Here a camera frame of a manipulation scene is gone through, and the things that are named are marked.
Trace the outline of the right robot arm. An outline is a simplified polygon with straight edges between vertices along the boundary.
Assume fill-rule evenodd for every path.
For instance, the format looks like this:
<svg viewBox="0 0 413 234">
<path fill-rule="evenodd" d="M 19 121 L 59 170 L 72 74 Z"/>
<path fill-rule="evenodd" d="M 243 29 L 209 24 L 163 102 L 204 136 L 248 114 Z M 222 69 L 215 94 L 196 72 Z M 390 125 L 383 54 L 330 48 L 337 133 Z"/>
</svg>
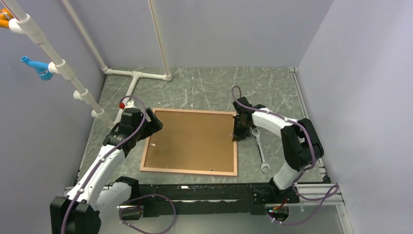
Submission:
<svg viewBox="0 0 413 234">
<path fill-rule="evenodd" d="M 263 105 L 253 106 L 246 97 L 234 100 L 233 106 L 236 110 L 233 141 L 244 140 L 257 128 L 266 129 L 282 140 L 284 163 L 270 179 L 268 189 L 269 198 L 281 202 L 300 174 L 309 170 L 324 155 L 314 125 L 307 118 L 287 118 Z"/>
</svg>

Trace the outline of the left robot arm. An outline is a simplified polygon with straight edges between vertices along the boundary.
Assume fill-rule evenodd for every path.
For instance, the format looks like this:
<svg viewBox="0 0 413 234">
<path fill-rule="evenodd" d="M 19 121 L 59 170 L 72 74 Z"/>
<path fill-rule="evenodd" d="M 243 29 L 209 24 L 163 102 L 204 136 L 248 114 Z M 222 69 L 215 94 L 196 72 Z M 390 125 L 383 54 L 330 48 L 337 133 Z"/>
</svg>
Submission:
<svg viewBox="0 0 413 234">
<path fill-rule="evenodd" d="M 135 204 L 140 196 L 139 181 L 119 177 L 106 191 L 109 178 L 137 142 L 163 128 L 151 108 L 140 110 L 133 100 L 119 105 L 121 119 L 105 136 L 100 151 L 82 179 L 65 195 L 50 204 L 54 234 L 96 234 L 108 213 L 121 203 Z"/>
</svg>

